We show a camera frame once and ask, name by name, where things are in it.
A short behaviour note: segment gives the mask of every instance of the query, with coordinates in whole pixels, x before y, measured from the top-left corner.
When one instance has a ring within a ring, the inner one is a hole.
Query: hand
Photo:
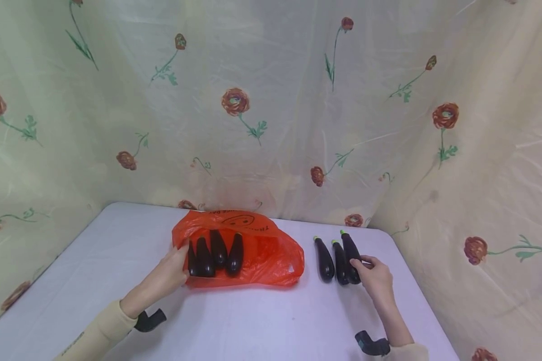
[[[361,283],[376,308],[395,305],[392,287],[393,276],[389,271],[389,267],[375,257],[361,256],[361,259],[371,263],[371,265],[364,265],[358,259],[351,259],[350,263],[357,270]]]
[[[412,334],[405,325],[395,303],[392,286],[393,276],[389,271],[389,267],[375,257],[361,256],[361,259],[371,263],[371,265],[364,265],[358,259],[350,259],[350,263],[357,270],[363,287],[373,300],[373,305],[376,307],[381,323],[383,323],[389,344],[394,347],[401,347],[414,343]]]
[[[183,270],[183,265],[188,250],[188,242],[178,250],[173,248],[149,275],[120,301],[120,308],[127,316],[137,318],[145,309],[171,295],[187,282],[189,271]]]

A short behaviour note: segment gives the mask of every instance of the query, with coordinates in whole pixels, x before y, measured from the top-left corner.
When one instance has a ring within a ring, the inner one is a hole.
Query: right hand
[[[120,301],[120,307],[127,316],[137,318],[145,309],[171,295],[187,281],[189,271],[183,270],[183,265],[188,250],[188,241],[178,250],[173,248],[149,275]]]
[[[357,270],[361,284],[376,306],[395,304],[393,296],[393,276],[389,267],[379,259],[362,255],[361,259],[371,263],[373,267],[364,265],[358,259],[351,259],[351,265]]]

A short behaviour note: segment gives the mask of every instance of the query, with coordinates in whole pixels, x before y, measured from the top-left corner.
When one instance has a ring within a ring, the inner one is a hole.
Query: black wrist strap
[[[363,353],[371,356],[385,356],[391,351],[387,338],[380,338],[378,341],[373,341],[365,330],[355,335],[355,341],[357,341]]]
[[[163,322],[166,321],[165,313],[162,311],[162,309],[157,309],[155,313],[152,314],[152,316],[148,316],[146,311],[141,312],[139,315],[139,318],[137,320],[137,324],[135,324],[134,328],[135,330],[139,332],[150,332],[157,328],[157,326]]]

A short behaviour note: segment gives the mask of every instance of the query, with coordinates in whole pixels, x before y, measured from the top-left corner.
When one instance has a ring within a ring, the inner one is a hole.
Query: orange plastic bag
[[[269,218],[246,211],[190,211],[173,228],[173,246],[180,247],[189,238],[196,253],[196,240],[205,237],[211,250],[210,229],[218,229],[227,252],[235,233],[243,236],[243,268],[236,277],[217,270],[215,277],[190,277],[187,285],[196,288],[244,284],[281,287],[294,286],[304,272],[304,250],[294,239],[281,231]]]

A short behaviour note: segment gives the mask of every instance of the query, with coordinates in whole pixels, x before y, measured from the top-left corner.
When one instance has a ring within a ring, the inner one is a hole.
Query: left hand
[[[188,242],[178,250],[173,248],[149,275],[120,301],[120,308],[127,316],[137,318],[145,309],[171,295],[187,282],[189,271],[183,270],[183,265],[188,250]]]

